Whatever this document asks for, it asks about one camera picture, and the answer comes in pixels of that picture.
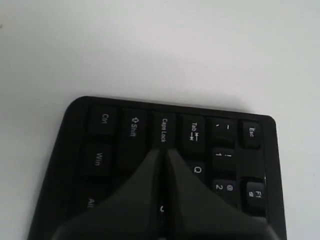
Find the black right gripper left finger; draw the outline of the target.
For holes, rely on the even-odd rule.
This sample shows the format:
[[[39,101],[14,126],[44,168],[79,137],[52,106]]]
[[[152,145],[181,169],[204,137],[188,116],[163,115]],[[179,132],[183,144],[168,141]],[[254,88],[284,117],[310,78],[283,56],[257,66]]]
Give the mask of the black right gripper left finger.
[[[111,196],[60,225],[54,240],[158,239],[160,150],[151,150]]]

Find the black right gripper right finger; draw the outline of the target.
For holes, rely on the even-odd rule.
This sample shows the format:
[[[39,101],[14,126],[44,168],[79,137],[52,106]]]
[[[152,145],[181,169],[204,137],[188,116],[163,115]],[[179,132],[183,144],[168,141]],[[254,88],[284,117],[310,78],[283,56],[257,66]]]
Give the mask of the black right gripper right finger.
[[[276,240],[264,221],[229,205],[208,189],[176,149],[166,153],[167,215],[172,240]]]

